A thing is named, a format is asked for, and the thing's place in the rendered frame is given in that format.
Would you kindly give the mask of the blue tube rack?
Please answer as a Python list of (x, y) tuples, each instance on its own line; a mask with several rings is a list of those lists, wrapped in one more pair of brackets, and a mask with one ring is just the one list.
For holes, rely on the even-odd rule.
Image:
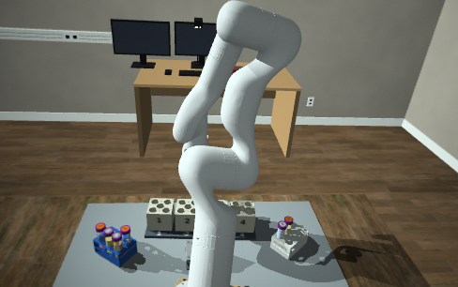
[[(130, 239), (131, 242), (127, 245), (123, 244), (122, 241), (122, 250), (115, 251), (114, 246), (107, 247), (105, 241), (99, 242), (98, 237), (96, 237), (93, 240), (95, 252), (104, 257), (105, 259), (109, 260), (113, 264), (121, 266), (137, 252), (136, 240), (132, 237)], [(100, 248), (99, 245), (103, 246), (104, 249)], [(109, 253), (107, 250), (111, 251), (112, 253)], [(115, 257), (115, 254), (118, 256), (118, 258)]]

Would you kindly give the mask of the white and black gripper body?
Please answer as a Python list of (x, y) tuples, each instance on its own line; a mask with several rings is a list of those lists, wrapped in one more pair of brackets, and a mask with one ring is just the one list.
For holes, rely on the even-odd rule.
[(184, 145), (183, 145), (183, 149), (182, 149), (182, 155), (183, 155), (183, 153), (184, 153), (187, 149), (189, 149), (189, 148), (184, 144)]

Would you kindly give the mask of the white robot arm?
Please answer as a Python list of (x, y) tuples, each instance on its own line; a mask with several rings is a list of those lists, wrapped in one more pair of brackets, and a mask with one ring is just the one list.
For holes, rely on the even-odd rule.
[[(254, 124), (261, 99), (300, 45), (298, 25), (283, 15), (237, 0), (221, 8), (201, 77), (181, 105), (173, 128), (174, 138), (189, 148), (178, 171), (195, 205), (189, 280), (176, 287), (234, 287), (230, 282), (237, 213), (216, 199), (214, 189), (248, 189), (257, 180)], [(243, 48), (258, 54), (231, 76)], [(206, 146), (207, 112), (224, 88), (221, 121), (234, 144)]]

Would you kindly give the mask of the white tube rack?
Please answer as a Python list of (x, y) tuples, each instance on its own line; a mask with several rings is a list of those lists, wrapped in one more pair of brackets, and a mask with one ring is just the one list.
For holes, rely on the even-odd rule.
[(270, 247), (289, 260), (307, 243), (308, 235), (309, 231), (293, 222), (290, 234), (284, 234), (284, 239), (279, 239), (277, 233), (271, 237)]

